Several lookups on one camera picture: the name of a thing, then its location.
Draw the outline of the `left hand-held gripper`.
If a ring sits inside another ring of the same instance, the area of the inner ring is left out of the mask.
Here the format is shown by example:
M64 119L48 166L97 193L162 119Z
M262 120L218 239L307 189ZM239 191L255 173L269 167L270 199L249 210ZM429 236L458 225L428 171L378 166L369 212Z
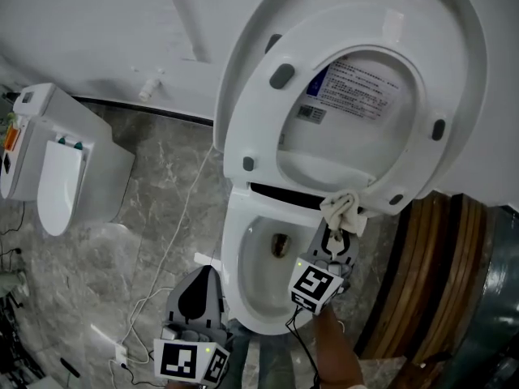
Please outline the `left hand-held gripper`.
M218 271L203 265L169 293L161 337L153 341L154 374L185 384L219 384L228 370L232 333Z

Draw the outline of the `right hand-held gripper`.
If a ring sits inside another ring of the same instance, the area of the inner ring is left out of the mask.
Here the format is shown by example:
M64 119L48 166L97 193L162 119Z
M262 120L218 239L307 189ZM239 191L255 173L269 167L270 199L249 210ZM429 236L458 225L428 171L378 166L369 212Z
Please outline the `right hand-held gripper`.
M350 287L350 277L359 252L357 236L339 232L334 236L325 220L320 222L307 251L300 254L289 282L290 299L313 314Z

